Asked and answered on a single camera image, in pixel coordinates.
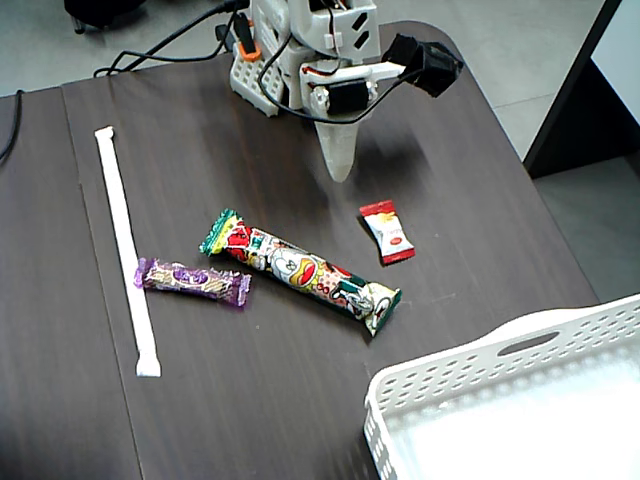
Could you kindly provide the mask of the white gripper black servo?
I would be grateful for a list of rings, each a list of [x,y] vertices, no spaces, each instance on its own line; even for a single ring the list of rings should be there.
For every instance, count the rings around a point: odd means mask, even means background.
[[[357,123],[405,80],[405,67],[385,61],[329,73],[303,64],[299,78],[304,117],[315,122],[331,178],[344,182],[354,164]]]

